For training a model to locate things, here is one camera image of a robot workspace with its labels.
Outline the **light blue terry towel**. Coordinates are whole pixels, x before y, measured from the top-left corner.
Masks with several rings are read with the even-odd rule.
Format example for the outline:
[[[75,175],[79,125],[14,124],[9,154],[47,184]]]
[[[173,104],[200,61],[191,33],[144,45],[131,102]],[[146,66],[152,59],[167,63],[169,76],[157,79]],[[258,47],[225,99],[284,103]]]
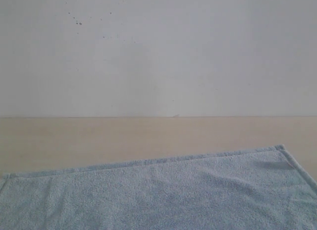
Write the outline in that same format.
[[[282,145],[10,173],[3,230],[314,230],[317,184]]]

